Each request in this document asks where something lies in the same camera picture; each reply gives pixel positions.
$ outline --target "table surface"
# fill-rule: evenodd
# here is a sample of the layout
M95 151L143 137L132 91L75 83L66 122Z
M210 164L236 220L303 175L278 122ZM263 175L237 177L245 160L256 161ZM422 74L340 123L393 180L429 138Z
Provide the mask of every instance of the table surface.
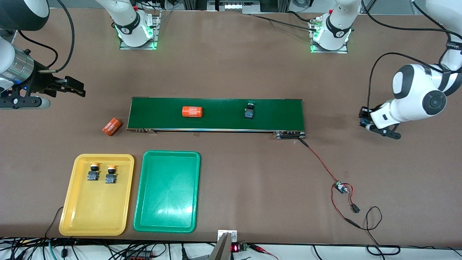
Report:
M396 31L360 15L349 54L310 53L308 33L234 12L174 12L162 25L156 51L122 51L102 9L71 9L76 44L59 73L85 83L87 96L58 93L47 110L0 111L0 235L43 236L64 204L74 159L83 153L132 154L135 172L128 223L120 239L215 241L218 229L240 240L268 243L371 244L334 210L332 179L300 142L270 134L101 131L127 120L131 97L303 99L309 145L338 179L354 185L353 214L362 224L371 206L383 220L372 231L381 244L462 246L460 192L462 92L433 118L402 124L399 141L366 132L358 111L366 103L374 61L389 51L436 62L444 34ZM290 14L271 18L303 25ZM408 27L432 26L423 16L378 16ZM53 46L60 66L70 30L62 10L31 38ZM18 47L48 63L53 54L18 37ZM392 98L394 73L410 62L386 57L377 66L371 105ZM133 229L142 156L147 150L192 150L202 156L193 233ZM378 220L375 212L372 221ZM60 236L58 223L49 236Z

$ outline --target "black power cord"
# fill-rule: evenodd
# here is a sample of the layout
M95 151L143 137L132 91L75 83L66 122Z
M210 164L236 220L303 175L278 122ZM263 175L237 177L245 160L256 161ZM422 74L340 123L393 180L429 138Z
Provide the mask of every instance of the black power cord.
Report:
M441 28L442 30L446 30L446 28L444 26L442 26L441 24L439 24L439 22L435 21L435 19L431 18L426 12L424 12L424 10L422 10L416 3L414 0L412 0L412 4L415 6L415 8L417 8L417 10L419 12L421 12L425 17L427 17L427 19L429 19L432 23L436 24L436 26L438 26L439 28ZM448 41L451 40L451 35L450 33L446 33L446 37L448 38ZM443 66L441 65L441 61L443 60L443 57L444 55L446 55L446 53L448 52L449 48L446 47L446 50L444 51L444 53L440 56L439 60L438 60L438 65L442 68Z
M181 260L189 260L188 254L186 253L186 249L184 249L184 244L181 243Z
M171 254L171 250L170 250L170 243L169 243L169 258L170 258L170 260L172 260L172 254Z
M60 72L62 71L69 63L72 57L72 53L74 52L74 45L75 45L75 29L74 29L74 22L72 21L71 14L67 10L66 6L62 3L61 0L56 0L61 7L64 9L64 12L66 12L67 18L69 19L69 23L71 25L71 49L69 50L69 55L67 56L66 62L64 65L61 66L61 68L54 70L53 72Z
M456 251L454 248L450 248L450 247L447 247L447 248L451 249L451 250L452 250L452 251L454 251L456 254L458 254L460 257L462 257L462 255L461 255L461 254L459 254L459 252L458 252L458 251Z
M37 41L34 41L34 40L30 39L29 37L24 35L23 32L20 31L20 30L18 30L18 33L19 33L19 35L22 36L22 38L24 38L24 40L29 41L29 42L31 42L33 44L37 44L38 46L42 46L44 48L47 48L47 49L49 49L49 50L51 50L52 52L55 53L55 59L53 60L52 63L50 63L50 65L47 66L47 68L50 68L51 66L53 66L56 63L56 61L58 60L58 52L55 49L53 49L52 47L50 47L48 45L45 45L45 44L42 44L42 43L39 43Z
M435 28L403 28L403 27L396 27L396 26L392 26L392 25L387 25L387 24L384 24L382 22L379 22L377 21L370 13L369 11L367 11L367 8L365 7L365 3L364 3L364 0L361 0L361 4L363 5L364 7L364 11L365 13L367 14L367 16L369 16L369 18L376 22L377 24L379 25L382 25L382 26L385 26L387 28L390 28L390 29L396 29L396 30L402 30L402 31L442 31L442 32L445 32L445 33L449 33L449 34L452 34L454 36L457 36L459 37L460 39L462 39L462 36L458 33L455 33L453 31L448 31L446 29L435 29Z
M287 11L286 13L291 13L293 15L295 15L298 19L304 21L304 22L307 22L309 23L311 19L304 19L303 17L301 17L298 13L294 12L294 11Z
M60 208L58 208L58 210L56 211L56 214L55 214L55 217L53 218L53 221L51 222L51 224L50 224L50 226L48 227L47 231L45 231L45 239L48 239L48 237L47 237L47 235L48 235L48 231L50 231L51 227L52 227L52 226L53 226L53 224L55 223L55 221L56 221L56 217L58 216L58 213L59 213L59 211L60 211L60 210L62 210L63 208L64 208L64 206L63 206L63 207L60 207Z
M322 258L319 256L319 253L316 250L316 246L315 245L312 245L312 246L313 246L313 249L315 250L316 256L319 258L319 260L322 260Z
M75 252L74 249L74 244L71 245L72 252L74 253L75 259L80 260L79 257L77 256L77 253Z
M265 19L265 20L275 22L275 23L278 23L278 24L282 24L282 25L287 25L287 26L291 26L291 27L295 27L295 28L299 28L299 29L304 29L304 30L309 30L309 31L316 31L316 29L314 29L314 28L308 28L308 27L303 27L303 26L299 26L299 25L293 25L293 24L281 22L281 21L278 21L278 20L274 20L274 19L271 19L271 18L259 16L259 15L253 15L253 14L248 14L248 15L253 16L253 17L258 17L258 18L261 18L261 19Z
M144 1L144 0L135 0L135 3L141 4L142 6L149 6L149 7L151 7L153 10L157 10L157 9L156 9L156 6L151 5L148 1Z
M371 247L375 248L375 249L378 251L378 253L372 252L372 251L370 250ZM382 257L382 260L386 260L386 259L385 259L385 256L392 256L392 255L397 255L397 254L401 253L401 247L400 247L400 246L390 246L390 247L389 247L389 246L380 246L380 247L382 247L382 248L397 248L398 251L393 252L393 253L384 253L384 252L382 252L382 251L380 250L380 248L379 248L378 246L376 246L376 245L367 245L367 246L366 246L366 250L367 250L367 252L370 253L371 255L374 255L374 256L381 256L381 257Z

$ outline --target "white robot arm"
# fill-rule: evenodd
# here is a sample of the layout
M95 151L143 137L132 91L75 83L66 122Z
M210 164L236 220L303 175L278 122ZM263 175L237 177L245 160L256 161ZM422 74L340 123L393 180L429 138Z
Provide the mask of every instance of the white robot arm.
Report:
M121 40L130 47L140 47L154 37L152 14L134 10L130 0L95 0L111 15Z
M360 11L361 0L335 0L335 2L332 12L317 18L321 20L321 26L313 37L313 41L326 50L338 50L343 46Z
M427 0L429 15L444 24L447 30L462 34L462 1ZM399 139L395 132L399 123L430 118L441 113L447 96L462 85L462 39L451 35L440 65L428 68L419 64L403 66L393 78L394 99L375 109L360 111L360 125L367 130Z

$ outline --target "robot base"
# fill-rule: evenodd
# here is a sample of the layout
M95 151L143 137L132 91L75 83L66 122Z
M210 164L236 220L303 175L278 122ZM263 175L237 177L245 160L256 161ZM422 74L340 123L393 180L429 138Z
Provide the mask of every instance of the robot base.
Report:
M157 43L158 43L158 40L159 40L159 29L160 29L161 15L162 15L162 11L160 12L160 14L158 16L152 15L152 23L149 25L149 27L146 27L146 29L145 29L146 34L149 35L149 36L152 36L152 38L149 39L145 44L143 44L142 46L139 46L139 47L128 46L122 41L122 39L121 39L121 37L119 35L119 39L120 39L119 49L121 49L121 50L156 50L157 49Z
M321 17L316 17L316 19L312 19L310 22L308 22L308 27L309 28L314 28L316 31L310 31L310 49L311 53L339 53L339 54L348 54L348 36L345 39L345 42L343 43L343 46L338 49L338 50L328 50L319 45L314 39L318 39L320 36L320 33L322 33L322 16Z

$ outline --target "wire connector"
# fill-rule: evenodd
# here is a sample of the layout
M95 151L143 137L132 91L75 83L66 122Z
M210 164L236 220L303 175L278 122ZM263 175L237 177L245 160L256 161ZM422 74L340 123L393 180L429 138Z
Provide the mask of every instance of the wire connector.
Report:
M354 213L359 213L361 211L355 203L351 204L351 210L353 210Z
M310 24L312 25L322 25L322 21L319 19L310 19Z
M259 253L263 253L263 254L264 254L264 251L265 251L265 250L264 250L263 248L261 248L261 247L255 245L255 244L248 244L248 246L249 246L250 249L253 249L253 250L255 250L255 251L259 252Z
M345 185L343 185L343 183L342 183L341 181L337 181L337 182L334 184L334 186L335 186L335 188L336 188L340 193L342 193L342 194L344 194L344 193L350 193L350 192L348 191L348 188L347 188Z
M181 248L181 260L189 260L188 254L186 254L186 249Z
M67 257L67 249L63 248L63 249L61 250L61 257L62 257L62 258L66 258L66 257Z

